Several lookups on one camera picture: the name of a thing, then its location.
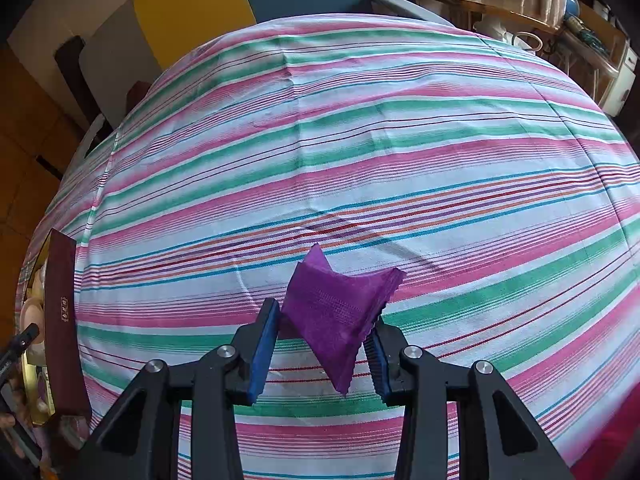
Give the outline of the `gold metal tin tray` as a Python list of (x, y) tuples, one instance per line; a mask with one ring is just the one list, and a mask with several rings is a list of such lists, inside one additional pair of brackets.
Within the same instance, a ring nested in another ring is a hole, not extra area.
[(29, 273), (24, 301), (43, 303), (44, 341), (32, 343), (22, 356), (22, 373), (29, 416), (43, 426), (62, 416), (91, 418), (91, 405), (82, 374), (74, 298), (76, 242), (51, 230)]

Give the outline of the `peach silicone cup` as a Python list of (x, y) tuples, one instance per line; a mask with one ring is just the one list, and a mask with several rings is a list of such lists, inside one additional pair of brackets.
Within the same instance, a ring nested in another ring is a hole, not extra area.
[(26, 299), (21, 308), (20, 329), (26, 330), (30, 324), (35, 324), (38, 327), (38, 335), (34, 339), (34, 344), (42, 344), (44, 341), (44, 312), (43, 303), (37, 297)]

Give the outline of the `striped pink green bedspread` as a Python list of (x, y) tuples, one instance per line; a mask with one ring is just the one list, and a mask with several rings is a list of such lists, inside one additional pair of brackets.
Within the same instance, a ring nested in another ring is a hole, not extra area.
[(384, 315), (488, 359), (569, 464), (639, 383), (639, 161), (541, 58), (450, 25), (282, 18), (168, 68), (36, 227), (73, 238), (94, 419), (143, 363), (199, 358), (319, 245), (396, 266)]

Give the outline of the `wooden wardrobe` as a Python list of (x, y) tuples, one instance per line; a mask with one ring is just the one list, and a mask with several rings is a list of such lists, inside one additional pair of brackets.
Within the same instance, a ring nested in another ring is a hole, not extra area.
[(1, 339), (14, 331), (18, 277), (32, 233), (78, 148), (81, 128), (1, 45)]

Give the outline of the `grey yellow blue sofa chair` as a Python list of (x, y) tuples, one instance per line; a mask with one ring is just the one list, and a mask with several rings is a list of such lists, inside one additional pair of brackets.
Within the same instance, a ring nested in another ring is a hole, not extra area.
[(65, 41), (54, 59), (82, 114), (117, 127), (131, 88), (152, 84), (209, 40), (275, 18), (370, 13), (376, 4), (405, 18), (443, 21), (408, 0), (127, 0), (89, 39)]

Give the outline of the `white kettle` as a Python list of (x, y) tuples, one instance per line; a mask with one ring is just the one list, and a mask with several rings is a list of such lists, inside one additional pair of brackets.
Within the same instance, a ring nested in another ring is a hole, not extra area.
[(537, 53), (544, 46), (541, 38), (533, 32), (526, 32), (526, 30), (509, 32), (500, 21), (500, 18), (489, 14), (484, 14), (478, 22), (473, 24), (472, 29), (478, 34), (501, 41), (504, 44), (519, 47), (529, 53)]

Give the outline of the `wooden desk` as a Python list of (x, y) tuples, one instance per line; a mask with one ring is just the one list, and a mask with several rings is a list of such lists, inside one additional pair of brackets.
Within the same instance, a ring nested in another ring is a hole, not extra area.
[(537, 11), (529, 10), (523, 3), (515, 0), (435, 0), (440, 3), (455, 6), (463, 11), (475, 12), (481, 14), (491, 14), (518, 22), (526, 26), (532, 26), (536, 29), (548, 32), (548, 34), (556, 34), (560, 30), (560, 24), (553, 21), (552, 18), (545, 18)]

